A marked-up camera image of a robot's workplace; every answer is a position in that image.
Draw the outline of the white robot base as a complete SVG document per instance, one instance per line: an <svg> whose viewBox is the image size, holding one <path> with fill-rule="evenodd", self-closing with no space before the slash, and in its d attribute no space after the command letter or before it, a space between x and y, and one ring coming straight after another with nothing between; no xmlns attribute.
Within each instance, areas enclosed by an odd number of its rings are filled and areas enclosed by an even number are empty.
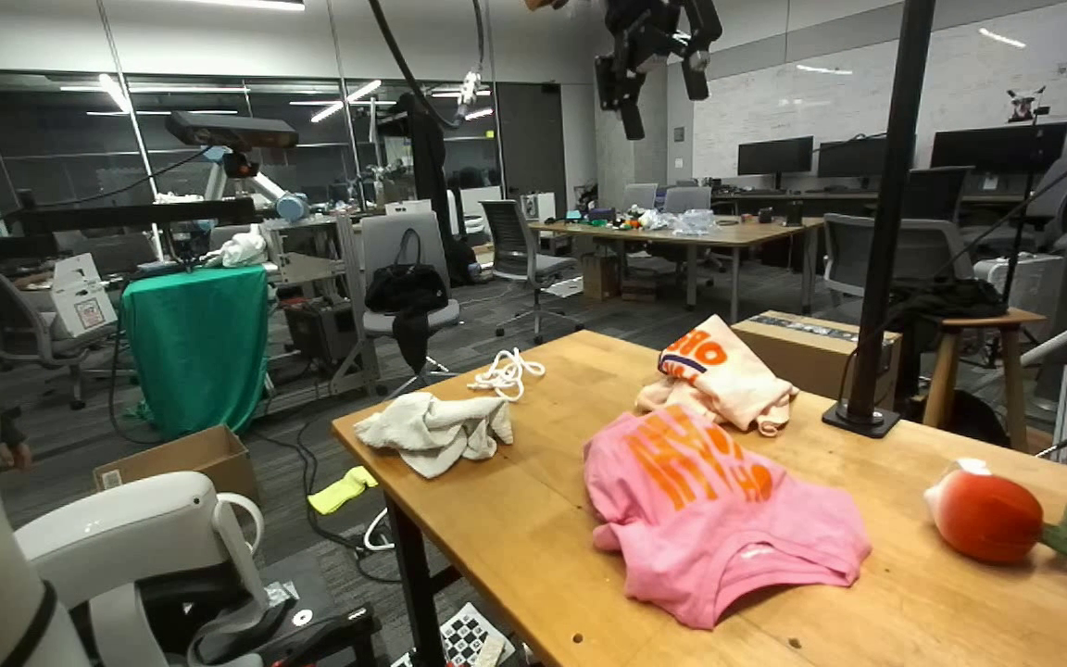
<svg viewBox="0 0 1067 667"><path fill-rule="evenodd" d="M267 520L246 494L219 494L208 474L171 469L72 499L16 530L31 566L68 608L89 610L103 667L171 667L140 600L140 580L205 576L239 577L242 605L213 616L182 647L187 667L271 667L279 631L257 566Z"/></svg>

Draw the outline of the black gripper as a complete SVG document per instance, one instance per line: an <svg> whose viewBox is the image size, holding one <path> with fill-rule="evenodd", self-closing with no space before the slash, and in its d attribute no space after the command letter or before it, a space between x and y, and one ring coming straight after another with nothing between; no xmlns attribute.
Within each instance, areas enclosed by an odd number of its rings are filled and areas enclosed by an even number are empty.
<svg viewBox="0 0 1067 667"><path fill-rule="evenodd" d="M723 37L717 0L604 0L617 49L597 58L602 109L622 119L629 142L644 136L643 84L652 58L678 57L688 99L707 95L712 43Z"/></svg>

